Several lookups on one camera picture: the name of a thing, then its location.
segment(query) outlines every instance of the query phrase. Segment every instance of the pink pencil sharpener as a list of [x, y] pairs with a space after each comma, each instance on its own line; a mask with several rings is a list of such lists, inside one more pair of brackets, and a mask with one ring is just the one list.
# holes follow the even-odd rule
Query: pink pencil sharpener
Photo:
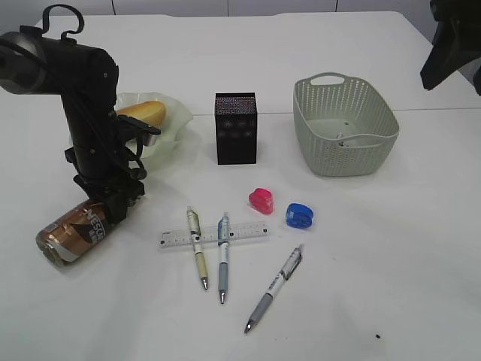
[[257, 188], [254, 192], [250, 193], [249, 202], [257, 211], [263, 214], [271, 214], [274, 210], [272, 193], [264, 188]]

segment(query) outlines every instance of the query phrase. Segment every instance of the ballpoint pen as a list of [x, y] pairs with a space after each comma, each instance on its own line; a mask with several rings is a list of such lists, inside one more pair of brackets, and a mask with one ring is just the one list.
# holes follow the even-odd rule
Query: ballpoint pen
[[302, 261], [303, 249], [304, 245], [300, 244], [292, 251], [291, 256], [289, 256], [286, 263], [284, 263], [283, 267], [280, 269], [279, 273], [277, 273], [268, 290], [265, 291], [265, 294], [261, 298], [261, 301], [259, 301], [259, 303], [257, 304], [256, 309], [250, 315], [244, 333], [248, 333], [261, 320], [262, 316], [271, 305], [272, 300], [279, 292], [284, 282], [290, 279], [290, 277], [294, 273], [294, 270]]
[[204, 252], [202, 252], [201, 227], [198, 224], [198, 215], [193, 211], [192, 207], [187, 208], [187, 220], [189, 221], [190, 239], [194, 247], [198, 276], [201, 278], [203, 288], [207, 291], [207, 288], [209, 288], [209, 280], [207, 278]]
[[227, 295], [227, 274], [228, 274], [228, 215], [227, 212], [219, 221], [218, 236], [219, 236], [219, 298], [223, 305], [225, 296]]

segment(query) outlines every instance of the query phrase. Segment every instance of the green plastic basket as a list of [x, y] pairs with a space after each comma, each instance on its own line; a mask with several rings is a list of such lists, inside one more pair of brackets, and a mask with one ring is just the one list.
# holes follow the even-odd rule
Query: green plastic basket
[[[327, 76], [343, 81], [312, 84]], [[375, 172], [399, 134], [398, 121], [373, 86], [338, 73], [318, 74], [295, 84], [294, 122], [307, 165], [323, 176]]]

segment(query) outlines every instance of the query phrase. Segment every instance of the can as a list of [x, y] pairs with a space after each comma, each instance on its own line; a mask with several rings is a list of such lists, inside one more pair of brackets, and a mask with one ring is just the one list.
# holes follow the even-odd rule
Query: can
[[89, 199], [43, 228], [35, 240], [49, 261], [63, 267], [107, 237], [112, 228], [104, 205]]

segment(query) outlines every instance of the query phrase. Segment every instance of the white table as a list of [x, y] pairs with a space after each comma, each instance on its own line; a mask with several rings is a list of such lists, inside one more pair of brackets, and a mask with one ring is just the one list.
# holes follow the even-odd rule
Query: white table
[[[222, 167], [213, 117], [196, 117], [170, 159], [146, 163], [147, 195], [130, 217], [77, 264], [58, 270], [37, 250], [35, 234], [86, 198], [63, 159], [68, 132], [60, 101], [43, 97], [38, 116], [31, 106], [38, 97], [0, 99], [12, 103], [2, 108], [1, 359], [479, 356], [481, 110], [396, 111], [401, 135], [386, 164], [376, 174], [341, 179], [310, 173], [291, 114], [259, 116], [257, 165]], [[273, 215], [248, 207], [256, 187], [272, 190]], [[312, 229], [284, 225], [290, 202], [314, 210]], [[187, 205], [204, 225], [223, 211], [232, 222], [271, 225], [268, 241], [231, 248], [223, 307], [215, 247], [206, 248], [208, 293], [191, 250], [156, 249], [162, 230], [186, 226]], [[300, 242], [304, 261], [244, 336], [250, 312]]]
[[[57, 17], [51, 35], [76, 21]], [[77, 39], [115, 59], [120, 92], [165, 93], [193, 114], [212, 114], [221, 92], [256, 92], [259, 113], [292, 113], [294, 83], [326, 71], [364, 78], [394, 110], [481, 108], [459, 73], [422, 88], [431, 45], [398, 13], [91, 16]]]

